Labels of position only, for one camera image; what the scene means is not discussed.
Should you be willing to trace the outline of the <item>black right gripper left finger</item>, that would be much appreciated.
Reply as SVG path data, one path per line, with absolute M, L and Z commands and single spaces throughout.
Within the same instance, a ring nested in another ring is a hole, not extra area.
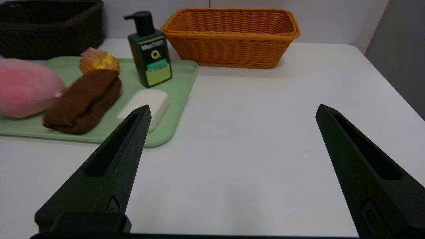
M 40 233 L 129 233 L 126 208 L 151 112 L 132 111 L 36 212 Z

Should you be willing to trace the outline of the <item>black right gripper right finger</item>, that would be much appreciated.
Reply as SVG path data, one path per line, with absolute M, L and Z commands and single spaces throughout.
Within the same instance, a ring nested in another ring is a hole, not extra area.
M 360 238 L 423 238 L 425 189 L 337 110 L 315 115 Z

